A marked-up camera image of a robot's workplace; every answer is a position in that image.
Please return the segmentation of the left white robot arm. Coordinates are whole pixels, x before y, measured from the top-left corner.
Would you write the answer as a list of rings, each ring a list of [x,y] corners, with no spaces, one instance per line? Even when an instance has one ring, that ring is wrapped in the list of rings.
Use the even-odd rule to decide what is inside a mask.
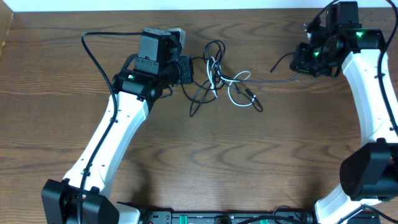
[[[181,28],[145,28],[139,51],[128,56],[113,79],[106,111],[87,147],[61,181],[49,179],[42,189],[47,223],[140,223],[141,210],[109,201],[122,158],[139,126],[163,90],[191,84],[193,65],[182,55]]]

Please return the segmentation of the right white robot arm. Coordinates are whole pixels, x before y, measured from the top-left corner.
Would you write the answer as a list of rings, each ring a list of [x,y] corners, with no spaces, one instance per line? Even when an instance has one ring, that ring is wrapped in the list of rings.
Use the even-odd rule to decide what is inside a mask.
[[[397,98],[389,76],[391,43],[379,29],[365,29],[355,1],[332,1],[305,25],[292,71],[313,77],[343,74],[361,128],[360,148],[340,166],[340,182],[302,223],[379,223],[375,205],[397,197]]]

